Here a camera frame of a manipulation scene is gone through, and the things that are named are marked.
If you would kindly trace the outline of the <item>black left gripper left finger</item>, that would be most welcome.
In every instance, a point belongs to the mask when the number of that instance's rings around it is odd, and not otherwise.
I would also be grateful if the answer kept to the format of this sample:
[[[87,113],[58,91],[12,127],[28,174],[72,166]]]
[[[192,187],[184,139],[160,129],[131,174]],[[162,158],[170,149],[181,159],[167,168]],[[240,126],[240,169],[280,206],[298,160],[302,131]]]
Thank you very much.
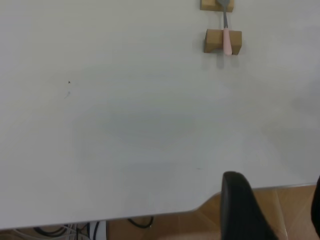
[[[220,194],[220,232],[222,240],[277,240],[262,213],[253,190],[239,172],[222,176]]]

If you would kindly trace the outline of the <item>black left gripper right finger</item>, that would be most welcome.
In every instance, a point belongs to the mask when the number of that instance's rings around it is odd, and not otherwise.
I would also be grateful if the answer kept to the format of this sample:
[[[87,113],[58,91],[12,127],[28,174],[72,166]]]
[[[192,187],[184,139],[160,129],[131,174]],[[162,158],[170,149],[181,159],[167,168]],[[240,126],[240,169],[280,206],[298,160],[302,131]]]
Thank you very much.
[[[313,194],[313,199],[311,203],[311,222],[317,233],[320,237],[320,177],[317,180],[315,191]]]

